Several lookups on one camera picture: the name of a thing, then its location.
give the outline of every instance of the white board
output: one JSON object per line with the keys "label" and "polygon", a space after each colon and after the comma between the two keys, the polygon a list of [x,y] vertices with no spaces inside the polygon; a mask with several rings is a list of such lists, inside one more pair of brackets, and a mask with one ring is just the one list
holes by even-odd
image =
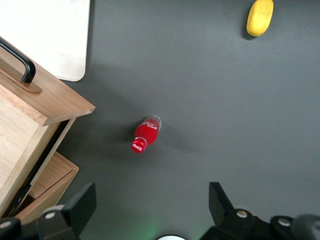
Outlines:
{"label": "white board", "polygon": [[86,71],[90,0],[0,0],[0,36],[58,79]]}

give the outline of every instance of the yellow sponge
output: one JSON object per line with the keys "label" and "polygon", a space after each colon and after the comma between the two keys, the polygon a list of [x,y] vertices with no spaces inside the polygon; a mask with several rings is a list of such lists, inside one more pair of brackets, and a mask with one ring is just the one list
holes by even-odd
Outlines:
{"label": "yellow sponge", "polygon": [[253,37],[259,37],[268,29],[274,2],[272,0],[256,0],[249,12],[246,30]]}

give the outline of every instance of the red liquid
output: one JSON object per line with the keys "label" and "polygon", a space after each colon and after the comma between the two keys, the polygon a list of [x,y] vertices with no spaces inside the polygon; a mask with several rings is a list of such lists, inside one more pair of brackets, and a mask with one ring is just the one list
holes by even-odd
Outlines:
{"label": "red liquid", "polygon": [[137,127],[134,133],[134,141],[131,145],[136,153],[142,153],[147,146],[153,144],[161,128],[161,120],[155,115],[147,116]]}

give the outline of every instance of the dark gray surface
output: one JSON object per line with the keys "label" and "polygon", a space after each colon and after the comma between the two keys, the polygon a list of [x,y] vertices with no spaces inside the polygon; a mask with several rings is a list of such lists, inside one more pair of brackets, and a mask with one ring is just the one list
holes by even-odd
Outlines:
{"label": "dark gray surface", "polygon": [[[253,2],[92,1],[86,74],[67,84],[96,110],[59,147],[80,167],[61,203],[96,183],[83,240],[197,240],[212,181],[265,221],[320,215],[320,1],[275,1],[252,39]],[[149,114],[163,125],[138,155]]]}

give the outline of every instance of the wooden crate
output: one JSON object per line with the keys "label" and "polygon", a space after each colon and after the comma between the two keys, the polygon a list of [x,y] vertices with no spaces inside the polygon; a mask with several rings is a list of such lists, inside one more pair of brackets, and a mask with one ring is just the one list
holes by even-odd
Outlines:
{"label": "wooden crate", "polygon": [[57,157],[56,149],[75,119],[95,109],[32,62],[36,69],[32,83],[23,83],[24,64],[0,47],[0,217],[22,203],[50,159]]}

